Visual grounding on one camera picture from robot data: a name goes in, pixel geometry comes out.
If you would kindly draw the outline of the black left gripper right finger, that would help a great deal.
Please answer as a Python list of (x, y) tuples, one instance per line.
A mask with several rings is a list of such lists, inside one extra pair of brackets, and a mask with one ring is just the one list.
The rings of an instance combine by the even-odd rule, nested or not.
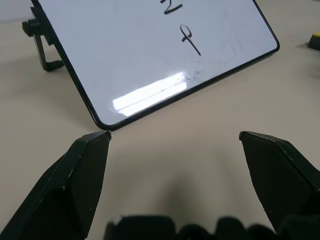
[(289, 141), (241, 131), (254, 190), (278, 233), (289, 216), (320, 214), (320, 172)]

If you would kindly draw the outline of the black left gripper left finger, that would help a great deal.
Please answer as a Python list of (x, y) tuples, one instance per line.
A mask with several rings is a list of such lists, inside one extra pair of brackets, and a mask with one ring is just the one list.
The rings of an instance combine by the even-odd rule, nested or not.
[(2, 240), (84, 240), (100, 200), (110, 131), (83, 135), (39, 178)]

